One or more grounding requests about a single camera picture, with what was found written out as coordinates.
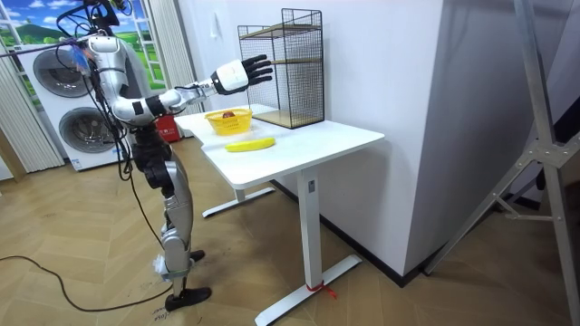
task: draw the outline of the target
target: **white wall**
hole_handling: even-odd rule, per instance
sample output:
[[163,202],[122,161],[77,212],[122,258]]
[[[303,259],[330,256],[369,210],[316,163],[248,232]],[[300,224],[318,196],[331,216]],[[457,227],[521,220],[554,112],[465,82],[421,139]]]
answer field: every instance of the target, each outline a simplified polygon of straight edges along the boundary
[[6,180],[11,177],[13,177],[12,173],[10,173],[10,170],[8,169],[2,158],[0,158],[0,180]]
[[[546,70],[572,0],[536,1]],[[533,113],[512,0],[445,0],[405,273],[445,244],[526,143]]]
[[[403,273],[442,0],[179,0],[198,75],[239,57],[239,24],[279,24],[283,7],[323,12],[326,117],[387,141],[320,167],[321,213]],[[215,16],[223,37],[210,38]],[[247,103],[216,97],[212,109]],[[281,181],[295,192],[294,176]]]
[[[550,109],[554,121],[560,119],[572,103],[580,97],[578,86],[580,85],[580,37],[578,35],[580,35],[580,0],[575,0],[560,39],[556,58],[547,76]],[[536,137],[537,132],[533,128],[527,143]],[[535,178],[540,169],[541,167],[537,164],[531,165],[514,182],[511,192],[516,193],[529,180]],[[524,194],[524,197],[541,201],[542,192],[533,187]]]

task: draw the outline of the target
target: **parquet floor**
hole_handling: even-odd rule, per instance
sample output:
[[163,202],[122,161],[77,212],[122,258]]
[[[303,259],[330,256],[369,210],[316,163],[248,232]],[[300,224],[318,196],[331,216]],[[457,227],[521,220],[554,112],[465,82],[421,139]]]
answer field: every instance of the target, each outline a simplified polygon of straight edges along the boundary
[[[256,315],[304,282],[298,207],[280,191],[208,220],[200,213],[233,192],[194,139],[174,145],[195,200],[194,249],[207,257],[188,286],[211,286],[207,302],[171,314],[164,297],[115,312],[84,313],[58,282],[24,261],[0,262],[3,326],[253,325]],[[157,191],[135,174],[144,208],[161,225]],[[153,272],[160,253],[116,167],[76,173],[70,166],[0,184],[0,256],[32,256],[63,276],[75,302],[96,308],[132,302],[167,288]],[[323,265],[353,252],[323,227]],[[276,325],[567,325],[566,297],[550,224],[492,216],[430,278],[400,289],[368,262],[332,283]]]

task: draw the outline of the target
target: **white washing machine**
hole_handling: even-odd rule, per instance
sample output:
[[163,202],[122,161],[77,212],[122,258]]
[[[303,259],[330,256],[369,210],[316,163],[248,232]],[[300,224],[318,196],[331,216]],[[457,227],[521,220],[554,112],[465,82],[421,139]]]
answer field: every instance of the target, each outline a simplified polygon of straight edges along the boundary
[[[30,50],[42,46],[18,48]],[[74,67],[69,50],[70,46],[59,48],[58,56],[62,63]],[[82,170],[116,162],[113,136],[95,108],[82,75],[63,67],[56,58],[55,49],[20,54],[18,58],[72,166]]]

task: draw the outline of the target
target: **robot leg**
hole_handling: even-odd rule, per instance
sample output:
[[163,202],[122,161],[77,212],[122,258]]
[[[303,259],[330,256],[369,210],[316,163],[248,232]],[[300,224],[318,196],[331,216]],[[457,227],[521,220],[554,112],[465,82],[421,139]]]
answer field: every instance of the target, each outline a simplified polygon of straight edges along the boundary
[[193,225],[193,202],[188,179],[179,158],[173,155],[165,162],[173,183],[172,194],[165,197],[165,232],[161,237],[165,250],[165,279],[173,282],[173,294],[165,301],[170,312],[177,308],[205,301],[211,295],[209,288],[186,289],[187,276],[192,264],[203,258],[203,251],[190,252],[191,227]]

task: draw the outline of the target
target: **metal grid shelf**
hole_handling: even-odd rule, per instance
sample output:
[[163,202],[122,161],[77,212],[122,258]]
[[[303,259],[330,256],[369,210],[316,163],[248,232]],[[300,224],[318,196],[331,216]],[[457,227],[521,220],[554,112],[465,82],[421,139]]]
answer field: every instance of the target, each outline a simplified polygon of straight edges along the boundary
[[324,121],[324,49],[319,10],[282,9],[274,26],[237,28],[242,59],[265,54],[272,81],[247,89],[253,118],[295,129]]
[[309,62],[321,62],[320,58],[312,59],[287,59],[287,60],[273,60],[272,64],[289,64],[289,63],[309,63]]
[[245,39],[271,39],[271,38],[278,38],[283,36],[288,36],[292,34],[310,32],[314,30],[322,29],[321,26],[312,25],[312,24],[275,24],[274,26],[270,26],[264,28],[260,31],[255,31],[249,34],[240,35],[240,40]]

